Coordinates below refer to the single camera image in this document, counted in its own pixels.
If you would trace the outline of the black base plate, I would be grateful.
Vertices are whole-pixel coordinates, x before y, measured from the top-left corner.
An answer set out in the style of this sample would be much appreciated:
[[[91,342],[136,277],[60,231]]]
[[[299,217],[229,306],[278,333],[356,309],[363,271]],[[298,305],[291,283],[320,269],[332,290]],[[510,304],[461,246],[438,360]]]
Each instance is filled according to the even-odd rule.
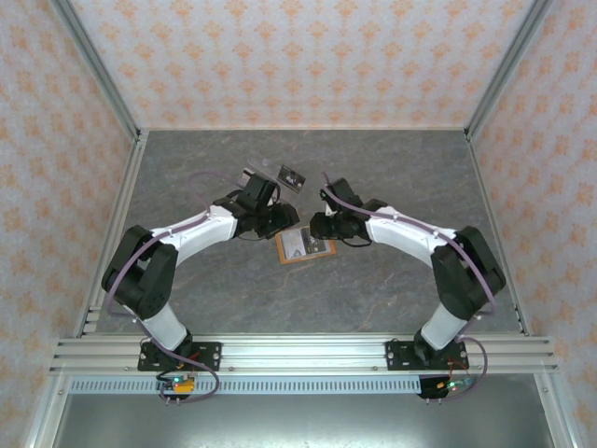
[[[222,344],[213,342],[192,342],[175,353],[193,361],[204,364],[213,371],[219,370]],[[137,362],[138,371],[192,371],[194,365],[183,363],[181,360],[167,356],[152,342],[141,344],[141,351]]]
[[[384,348],[389,371],[463,371],[469,368],[464,343],[451,342],[441,350],[434,350],[421,342],[391,340]]]

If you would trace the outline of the black credit card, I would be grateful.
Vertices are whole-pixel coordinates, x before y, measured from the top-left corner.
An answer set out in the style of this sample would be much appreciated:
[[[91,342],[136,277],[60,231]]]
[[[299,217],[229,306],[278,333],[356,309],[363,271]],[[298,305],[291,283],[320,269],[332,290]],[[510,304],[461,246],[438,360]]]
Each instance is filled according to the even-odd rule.
[[[280,183],[297,194],[301,192],[306,182],[306,177],[304,175],[301,175],[284,164],[280,166],[277,179]]]

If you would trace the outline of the orange card wallet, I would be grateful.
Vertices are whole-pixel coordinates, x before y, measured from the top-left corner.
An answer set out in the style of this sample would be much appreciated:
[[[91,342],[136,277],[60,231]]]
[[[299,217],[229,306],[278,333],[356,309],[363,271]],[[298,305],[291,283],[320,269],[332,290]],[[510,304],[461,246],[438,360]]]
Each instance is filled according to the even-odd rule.
[[[280,233],[278,233],[275,236],[275,241],[276,241],[279,260],[282,264],[298,263],[298,262],[308,261],[308,260],[312,260],[312,259],[333,256],[336,254],[336,247],[335,247],[335,243],[333,241],[317,240],[317,239],[313,238],[311,236],[310,229],[308,227],[301,227],[301,228],[296,228],[296,229],[305,229],[307,231],[307,236],[309,237],[310,255],[305,258],[302,258],[302,259],[295,259],[292,261],[284,261],[282,259],[282,249],[281,249],[280,240],[279,240],[279,234],[281,232],[283,232],[283,231],[281,231]]]

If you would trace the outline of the right control board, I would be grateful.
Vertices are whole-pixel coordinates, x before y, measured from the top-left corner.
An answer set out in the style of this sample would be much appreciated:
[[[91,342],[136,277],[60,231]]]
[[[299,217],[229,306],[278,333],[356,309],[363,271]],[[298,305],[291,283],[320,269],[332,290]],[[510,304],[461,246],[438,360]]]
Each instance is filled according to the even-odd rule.
[[[451,393],[464,392],[473,384],[473,379],[468,376],[456,378],[447,375],[424,376],[420,379],[421,392],[418,397],[425,401],[441,401]]]

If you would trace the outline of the grey metal front panel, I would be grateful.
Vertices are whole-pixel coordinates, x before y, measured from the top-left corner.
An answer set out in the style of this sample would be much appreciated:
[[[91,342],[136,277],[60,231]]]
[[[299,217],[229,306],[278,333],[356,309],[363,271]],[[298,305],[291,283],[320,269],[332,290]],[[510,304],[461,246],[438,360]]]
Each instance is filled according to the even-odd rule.
[[[429,405],[410,395],[75,395],[53,448],[554,448],[538,399],[480,391]]]

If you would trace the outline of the aluminium frame post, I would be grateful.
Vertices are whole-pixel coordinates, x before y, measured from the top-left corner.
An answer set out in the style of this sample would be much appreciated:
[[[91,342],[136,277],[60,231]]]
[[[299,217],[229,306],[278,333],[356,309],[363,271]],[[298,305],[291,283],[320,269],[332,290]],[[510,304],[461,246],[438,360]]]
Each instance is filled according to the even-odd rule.
[[[132,141],[137,141],[141,129],[127,107],[118,86],[110,75],[99,50],[96,48],[83,21],[79,18],[71,0],[49,0],[66,31],[72,37],[74,44],[90,69],[105,99],[111,106],[119,124]]]
[[[542,25],[553,2],[554,0],[533,0],[521,22],[521,26],[507,46],[507,50],[498,64],[488,87],[482,94],[470,121],[464,127],[464,134],[468,143],[472,143],[481,132],[482,126],[490,116],[526,50],[533,42],[537,30]]]

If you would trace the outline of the left control board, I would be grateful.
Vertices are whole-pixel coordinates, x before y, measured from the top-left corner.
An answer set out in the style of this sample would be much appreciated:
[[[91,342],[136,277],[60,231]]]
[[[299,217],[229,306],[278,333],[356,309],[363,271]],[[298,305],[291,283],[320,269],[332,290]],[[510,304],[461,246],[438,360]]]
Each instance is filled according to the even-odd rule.
[[[190,395],[195,389],[195,379],[189,374],[160,373],[156,376],[159,391],[167,394]]]

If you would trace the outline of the aluminium mounting rail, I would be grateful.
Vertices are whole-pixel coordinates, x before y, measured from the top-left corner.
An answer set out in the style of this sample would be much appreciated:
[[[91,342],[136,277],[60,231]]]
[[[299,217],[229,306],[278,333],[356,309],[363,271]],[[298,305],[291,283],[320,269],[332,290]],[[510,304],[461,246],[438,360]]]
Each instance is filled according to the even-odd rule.
[[[222,334],[222,375],[389,375],[384,333]],[[562,362],[549,337],[481,333],[464,339],[469,372],[557,373]],[[49,370],[54,374],[134,374],[141,338],[91,334],[59,341]]]

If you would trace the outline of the pale glossy card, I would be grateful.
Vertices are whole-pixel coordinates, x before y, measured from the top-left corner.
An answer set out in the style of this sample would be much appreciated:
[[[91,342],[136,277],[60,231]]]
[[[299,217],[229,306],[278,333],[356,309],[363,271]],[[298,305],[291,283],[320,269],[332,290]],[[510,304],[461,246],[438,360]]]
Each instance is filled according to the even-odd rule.
[[[279,234],[282,249],[282,259],[292,261],[310,255],[309,237],[305,229],[293,229]]]

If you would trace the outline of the control board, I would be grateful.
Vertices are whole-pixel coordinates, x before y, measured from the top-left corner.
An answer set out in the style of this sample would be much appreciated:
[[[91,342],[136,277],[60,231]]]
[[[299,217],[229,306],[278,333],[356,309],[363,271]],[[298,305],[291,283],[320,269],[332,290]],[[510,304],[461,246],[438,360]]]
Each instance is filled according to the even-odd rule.
[[[159,391],[167,394],[190,395],[195,389],[195,379],[189,374],[160,373],[156,376]]]
[[[456,378],[447,375],[424,376],[420,379],[421,392],[418,397],[425,401],[441,401],[451,393],[464,392],[473,384],[473,379],[468,376]]]

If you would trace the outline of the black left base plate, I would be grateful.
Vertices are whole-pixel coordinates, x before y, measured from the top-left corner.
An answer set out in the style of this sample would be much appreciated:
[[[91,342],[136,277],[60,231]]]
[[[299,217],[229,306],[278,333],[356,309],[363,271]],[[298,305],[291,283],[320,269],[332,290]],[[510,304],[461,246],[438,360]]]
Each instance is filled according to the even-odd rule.
[[[175,353],[193,361],[204,364],[213,371],[219,370],[222,344],[213,342],[192,342]],[[137,362],[138,371],[192,371],[194,365],[183,363],[181,360],[167,356],[152,342],[141,344],[141,351]]]

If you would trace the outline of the aluminium floor rail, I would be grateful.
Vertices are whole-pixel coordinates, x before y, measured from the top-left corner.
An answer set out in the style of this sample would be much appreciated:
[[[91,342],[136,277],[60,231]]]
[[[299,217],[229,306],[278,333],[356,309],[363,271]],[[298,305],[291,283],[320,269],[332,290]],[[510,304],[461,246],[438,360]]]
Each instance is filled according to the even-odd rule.
[[[526,312],[525,305],[521,301],[517,287],[514,283],[512,272],[508,265],[507,253],[505,251],[502,236],[500,234],[500,224],[496,218],[496,213],[493,206],[493,201],[490,196],[490,189],[484,180],[482,170],[480,166],[480,158],[475,151],[475,147],[472,141],[467,140],[467,149],[470,155],[470,159],[473,164],[477,180],[479,182],[479,190],[483,199],[485,210],[489,219],[492,234],[492,248],[500,267],[503,270],[505,278],[507,280],[507,286],[497,295],[497,304],[495,305],[495,311],[491,314],[490,319],[494,319],[496,315],[499,315],[503,310],[507,310],[507,315],[516,318],[516,329],[515,332],[520,333],[524,337],[533,335],[533,331],[530,328],[530,322],[528,319],[528,313]]]
[[[110,209],[103,243],[101,250],[99,251],[99,258],[95,264],[95,271],[87,286],[82,308],[77,316],[77,321],[73,329],[72,335],[75,338],[80,338],[85,334],[85,328],[88,324],[91,324],[91,332],[94,332],[94,323],[90,318],[98,315],[102,311],[105,295],[101,286],[102,279],[105,269],[118,246],[136,178],[145,152],[147,138],[148,130],[142,130],[140,135],[132,141],[129,156],[122,169],[116,196]]]

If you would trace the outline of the aluminium back edge strip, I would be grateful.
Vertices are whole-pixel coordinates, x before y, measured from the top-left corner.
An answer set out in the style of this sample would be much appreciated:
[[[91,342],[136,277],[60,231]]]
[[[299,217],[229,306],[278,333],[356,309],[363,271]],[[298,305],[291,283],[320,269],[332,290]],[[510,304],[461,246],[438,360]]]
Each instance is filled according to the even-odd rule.
[[[207,126],[207,127],[143,127],[139,133],[150,132],[206,132],[206,131],[446,131],[464,132],[463,126],[358,126],[358,125],[272,125],[272,126]]]

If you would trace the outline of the aluminium front frame leg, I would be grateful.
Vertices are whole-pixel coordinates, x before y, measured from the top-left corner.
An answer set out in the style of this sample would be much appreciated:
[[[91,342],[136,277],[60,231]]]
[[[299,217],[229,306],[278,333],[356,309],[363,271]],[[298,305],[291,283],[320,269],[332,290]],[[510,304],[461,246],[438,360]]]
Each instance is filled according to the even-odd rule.
[[[71,375],[50,376],[43,389],[24,448],[52,448],[72,383]]]
[[[574,414],[575,399],[561,373],[534,375],[555,448],[585,448]]]

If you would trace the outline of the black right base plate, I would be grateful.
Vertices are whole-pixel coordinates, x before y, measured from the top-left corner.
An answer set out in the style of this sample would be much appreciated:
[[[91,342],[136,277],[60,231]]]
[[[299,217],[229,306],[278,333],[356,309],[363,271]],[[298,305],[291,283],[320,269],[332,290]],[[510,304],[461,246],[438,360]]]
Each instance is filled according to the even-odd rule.
[[[451,342],[441,350],[434,350],[421,342],[391,340],[384,348],[389,371],[463,371],[469,368],[464,343]]]

